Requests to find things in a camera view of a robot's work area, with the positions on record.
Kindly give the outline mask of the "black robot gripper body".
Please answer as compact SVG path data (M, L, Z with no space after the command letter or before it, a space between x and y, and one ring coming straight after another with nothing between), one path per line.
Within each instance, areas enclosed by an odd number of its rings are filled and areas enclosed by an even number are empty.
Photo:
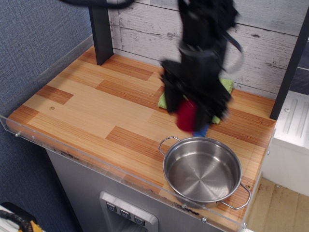
M165 84L178 84L183 88L183 97L196 104L208 105L214 116L220 118L227 112L231 94L219 81L222 61L216 54L188 55L183 53L181 62L164 60L161 76Z

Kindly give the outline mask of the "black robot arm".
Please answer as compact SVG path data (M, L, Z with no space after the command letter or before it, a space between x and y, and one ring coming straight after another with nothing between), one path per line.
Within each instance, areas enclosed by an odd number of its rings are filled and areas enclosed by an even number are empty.
M161 76L166 109L177 127L204 136L214 118L224 118L231 94L219 80L226 47L241 45L228 34L238 15L231 0L178 1L183 24L181 61L164 60Z

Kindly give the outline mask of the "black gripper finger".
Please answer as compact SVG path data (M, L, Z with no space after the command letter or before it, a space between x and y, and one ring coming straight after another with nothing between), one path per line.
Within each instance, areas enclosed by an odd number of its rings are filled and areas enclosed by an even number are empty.
M164 89L167 112L169 114L175 113L183 101L183 88L178 84L165 84Z
M194 119L194 132L204 130L204 128L212 122L213 116L213 111L208 105L198 103Z

